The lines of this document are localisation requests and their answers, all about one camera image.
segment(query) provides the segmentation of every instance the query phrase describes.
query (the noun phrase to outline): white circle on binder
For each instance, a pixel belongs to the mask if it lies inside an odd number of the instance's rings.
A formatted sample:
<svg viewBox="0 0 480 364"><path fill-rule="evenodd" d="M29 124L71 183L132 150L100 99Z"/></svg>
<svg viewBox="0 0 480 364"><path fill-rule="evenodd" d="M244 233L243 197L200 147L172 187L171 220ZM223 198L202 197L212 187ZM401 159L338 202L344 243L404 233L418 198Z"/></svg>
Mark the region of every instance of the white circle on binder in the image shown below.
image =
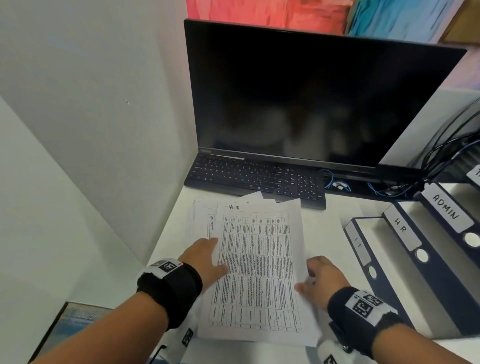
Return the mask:
<svg viewBox="0 0 480 364"><path fill-rule="evenodd" d="M415 252L415 255L417 256L417 259L422 263L428 262L428 259L429 259L428 253L423 249L417 249L417 251Z"/></svg>
<svg viewBox="0 0 480 364"><path fill-rule="evenodd" d="M463 236L463 240L465 240L465 242L472 248L478 248L480 246L480 236L473 232L467 232Z"/></svg>
<svg viewBox="0 0 480 364"><path fill-rule="evenodd" d="M377 271L372 266L368 267L368 274L370 274L370 277L373 279L377 278Z"/></svg>

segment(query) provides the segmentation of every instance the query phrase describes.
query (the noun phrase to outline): keyboard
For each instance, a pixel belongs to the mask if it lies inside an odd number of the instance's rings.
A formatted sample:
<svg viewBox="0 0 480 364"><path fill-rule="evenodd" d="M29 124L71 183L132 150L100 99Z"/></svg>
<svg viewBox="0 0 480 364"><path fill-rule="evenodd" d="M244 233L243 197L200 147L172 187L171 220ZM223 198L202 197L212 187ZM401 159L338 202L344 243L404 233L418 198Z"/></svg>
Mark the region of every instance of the keyboard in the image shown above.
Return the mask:
<svg viewBox="0 0 480 364"><path fill-rule="evenodd" d="M324 183L313 167L199 153L184 185L239 196L262 191L277 202L300 198L303 207L325 210Z"/></svg>

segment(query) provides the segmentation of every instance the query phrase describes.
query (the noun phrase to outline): black monitor screen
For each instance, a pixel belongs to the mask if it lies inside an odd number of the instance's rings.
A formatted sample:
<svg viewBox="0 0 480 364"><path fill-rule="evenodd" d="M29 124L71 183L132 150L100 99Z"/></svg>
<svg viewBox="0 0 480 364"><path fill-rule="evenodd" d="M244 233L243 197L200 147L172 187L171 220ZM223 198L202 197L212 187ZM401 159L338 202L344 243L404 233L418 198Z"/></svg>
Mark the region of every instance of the black monitor screen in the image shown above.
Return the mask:
<svg viewBox="0 0 480 364"><path fill-rule="evenodd" d="M375 166L465 54L185 20L199 147Z"/></svg>

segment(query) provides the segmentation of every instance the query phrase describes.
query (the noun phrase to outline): person's left hand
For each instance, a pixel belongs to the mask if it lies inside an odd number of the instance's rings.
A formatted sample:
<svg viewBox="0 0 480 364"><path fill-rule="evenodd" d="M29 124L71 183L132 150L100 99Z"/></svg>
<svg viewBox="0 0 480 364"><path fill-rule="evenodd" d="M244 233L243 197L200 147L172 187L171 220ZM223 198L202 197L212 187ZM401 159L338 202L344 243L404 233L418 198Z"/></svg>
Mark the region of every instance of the person's left hand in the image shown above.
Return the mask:
<svg viewBox="0 0 480 364"><path fill-rule="evenodd" d="M179 261L190 264L202 278L204 286L202 293L228 273L228 267L225 264L221 266L212 264L212 252L217 242L218 238L198 239L179 257Z"/></svg>

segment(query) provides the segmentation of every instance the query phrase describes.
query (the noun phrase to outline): wristband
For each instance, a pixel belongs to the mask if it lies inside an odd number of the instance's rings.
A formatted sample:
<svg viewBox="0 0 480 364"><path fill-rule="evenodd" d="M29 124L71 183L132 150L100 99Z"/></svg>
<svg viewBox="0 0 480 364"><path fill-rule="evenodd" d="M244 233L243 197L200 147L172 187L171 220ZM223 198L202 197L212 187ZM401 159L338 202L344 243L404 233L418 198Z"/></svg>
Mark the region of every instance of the wristband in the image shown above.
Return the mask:
<svg viewBox="0 0 480 364"><path fill-rule="evenodd" d="M372 345L383 330L403 320L398 311L373 294L344 287L336 292L327 307L333 320L330 327L343 346L356 349L373 359Z"/></svg>
<svg viewBox="0 0 480 364"><path fill-rule="evenodd" d="M191 265L162 259L145 268L137 280L137 292L145 292L165 308L168 328L178 328L203 289L202 278Z"/></svg>

